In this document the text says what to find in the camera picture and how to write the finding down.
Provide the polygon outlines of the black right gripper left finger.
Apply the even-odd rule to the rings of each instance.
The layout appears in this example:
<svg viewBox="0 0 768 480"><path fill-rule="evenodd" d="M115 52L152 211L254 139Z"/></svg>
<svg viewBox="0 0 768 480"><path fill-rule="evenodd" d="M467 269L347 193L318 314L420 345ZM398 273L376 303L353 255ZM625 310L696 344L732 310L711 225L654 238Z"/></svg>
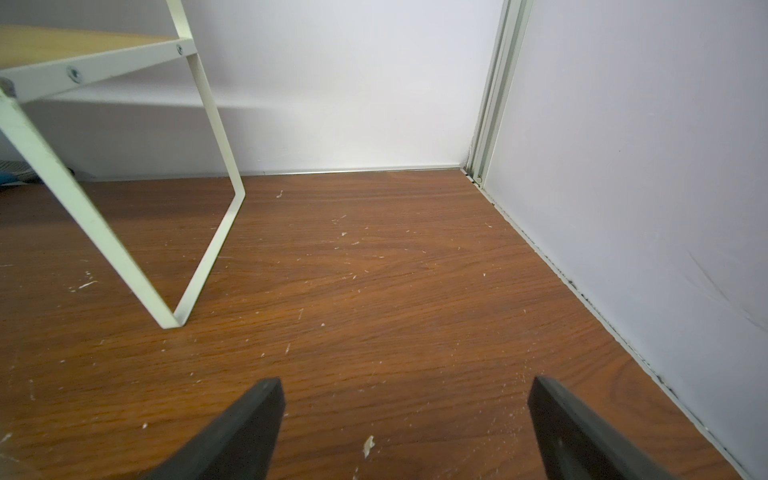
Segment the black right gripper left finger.
<svg viewBox="0 0 768 480"><path fill-rule="evenodd" d="M257 382L146 479L264 479L284 417L281 380Z"/></svg>

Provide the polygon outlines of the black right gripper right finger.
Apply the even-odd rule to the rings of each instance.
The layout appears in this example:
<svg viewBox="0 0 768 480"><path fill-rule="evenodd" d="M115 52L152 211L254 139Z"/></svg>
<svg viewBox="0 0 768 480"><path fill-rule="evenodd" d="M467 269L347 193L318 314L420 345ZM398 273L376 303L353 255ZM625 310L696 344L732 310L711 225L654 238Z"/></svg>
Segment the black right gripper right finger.
<svg viewBox="0 0 768 480"><path fill-rule="evenodd" d="M554 378L535 377L527 404L549 479L674 477Z"/></svg>

